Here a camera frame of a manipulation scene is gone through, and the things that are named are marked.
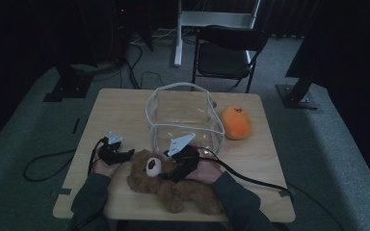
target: black cable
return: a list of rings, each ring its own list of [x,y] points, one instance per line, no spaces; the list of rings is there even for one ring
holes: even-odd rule
[[[256,185],[260,185],[260,186],[265,186],[265,187],[269,187],[269,188],[273,188],[273,189],[277,189],[277,190],[281,190],[285,193],[287,193],[292,201],[292,203],[294,202],[294,197],[293,197],[293,194],[287,190],[286,188],[282,187],[282,186],[278,186],[278,185],[274,185],[274,184],[270,184],[270,183],[266,183],[266,182],[262,182],[262,181],[258,181],[258,180],[254,180],[254,179],[251,179],[247,176],[244,176],[242,174],[240,174],[239,172],[235,171],[233,168],[231,168],[230,166],[228,166],[225,162],[221,161],[218,156],[215,154],[215,152],[213,152],[212,150],[206,148],[206,147],[197,147],[197,148],[202,148],[202,149],[205,149],[207,151],[209,151],[211,154],[213,154],[216,159],[212,159],[212,158],[205,158],[205,157],[198,157],[199,160],[204,160],[204,161],[211,161],[211,162],[215,162],[215,163],[218,163],[219,165],[223,166],[230,174],[244,180],[244,181],[247,181],[247,182],[250,182],[250,183],[253,183],[253,184],[256,184]]]
[[[140,47],[140,46],[137,46],[137,45],[133,45],[133,44],[130,44],[130,46],[134,46],[136,48],[138,48],[140,50],[140,56],[138,57],[138,59],[134,62],[133,65],[131,65],[126,59],[124,59],[124,62],[128,65],[128,68],[130,70],[130,81],[131,81],[131,84],[133,85],[133,88],[136,89],[136,90],[140,90],[140,86],[138,85],[137,83],[137,80],[135,78],[135,74],[134,74],[134,67],[137,65],[138,61],[141,59],[141,57],[143,56],[143,49]]]
[[[94,157],[95,157],[95,152],[97,151],[97,147],[98,145],[101,143],[101,142],[106,142],[107,141],[107,138],[102,138],[100,139],[94,146],[94,148],[92,149],[92,155],[90,157],[90,161],[89,161],[89,169],[88,169],[88,172],[87,172],[87,175],[89,175],[91,172],[92,172],[92,169],[93,169],[93,164],[98,161],[98,160],[94,160]]]
[[[70,153],[70,152],[75,152],[76,149],[72,149],[72,150],[68,150],[68,151],[63,151],[63,152],[58,152],[58,153],[52,153],[52,154],[46,154],[46,155],[42,155],[42,156],[39,156],[37,158],[34,158],[32,159],[27,165],[26,167],[23,169],[23,177],[28,180],[28,181],[31,181],[31,182],[40,182],[40,181],[45,181],[45,180],[48,180],[50,178],[52,178],[53,176],[55,176],[56,174],[58,174],[60,171],[62,171],[72,160],[73,160],[73,156],[68,159],[64,165],[62,165],[58,170],[56,170],[54,173],[52,173],[51,175],[48,175],[46,177],[43,177],[43,178],[38,178],[38,179],[33,179],[31,177],[28,176],[27,174],[27,171],[28,171],[28,168],[31,164],[33,164],[35,161],[38,161],[39,159],[42,159],[42,158],[48,158],[48,157],[54,157],[54,156],[59,156],[59,155],[64,155],[64,154],[67,154],[67,153]]]
[[[296,185],[293,185],[290,182],[287,182],[287,185],[290,185],[291,187],[293,187],[296,190],[300,191],[305,196],[307,196],[309,199],[311,199],[314,203],[316,203],[322,210],[324,210],[324,212],[326,212],[330,216],[330,218],[332,218],[335,221],[335,223],[338,225],[339,229],[342,230],[342,231],[344,231],[344,227],[338,221],[338,219],[326,207],[324,207],[318,200],[316,200],[313,196],[311,196],[310,194],[308,194],[307,192],[305,192],[301,188],[297,187]]]
[[[162,86],[165,86],[166,84],[164,83],[164,81],[162,81],[161,79],[161,75],[157,72],[153,72],[153,71],[145,71],[143,72],[143,74],[141,75],[141,82],[140,82],[140,88],[142,89],[143,88],[143,80],[144,80],[144,75],[145,74],[154,74],[156,76],[158,76],[158,80],[161,82]]]

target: dark background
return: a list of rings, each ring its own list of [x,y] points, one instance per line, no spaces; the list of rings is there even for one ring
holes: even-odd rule
[[[184,9],[198,5],[185,2]],[[208,1],[206,10],[246,12],[251,5]],[[172,0],[0,1],[0,130],[56,62],[120,59],[131,33],[174,28],[176,9]],[[370,167],[370,1],[262,1],[255,27],[279,38],[305,36],[287,76],[311,78],[329,91]],[[101,45],[110,42],[112,52]]]

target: brown teddy bear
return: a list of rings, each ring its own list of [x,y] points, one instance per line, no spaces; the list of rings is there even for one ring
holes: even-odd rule
[[[184,201],[191,200],[207,215],[222,211],[222,205],[209,185],[195,180],[181,180],[175,184],[159,176],[177,166],[172,158],[142,150],[134,154],[131,162],[131,173],[127,177],[130,189],[136,193],[156,193],[168,211],[180,213],[184,210]]]

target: human hand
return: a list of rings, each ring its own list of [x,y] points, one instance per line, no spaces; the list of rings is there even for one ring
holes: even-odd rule
[[[112,178],[121,164],[113,164],[110,166],[107,165],[105,162],[103,162],[103,160],[98,158],[98,151],[99,149],[97,149],[97,151],[95,152],[94,158],[97,161],[95,161],[95,163],[92,165],[92,172]]]
[[[208,155],[203,153],[202,148],[198,148],[199,156],[209,158]],[[223,174],[221,167],[208,160],[199,160],[198,168],[189,173],[185,179],[197,180],[205,184],[212,184]]]

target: gray sleeve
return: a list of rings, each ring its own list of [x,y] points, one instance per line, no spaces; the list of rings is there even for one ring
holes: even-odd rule
[[[109,231],[108,219],[103,214],[104,205],[108,199],[107,187],[111,179],[107,176],[91,173],[82,189],[76,195],[71,205],[73,218],[68,230]]]
[[[222,202],[234,230],[276,231],[269,219],[259,210],[260,198],[237,183],[229,173],[224,172],[212,184],[212,188]]]

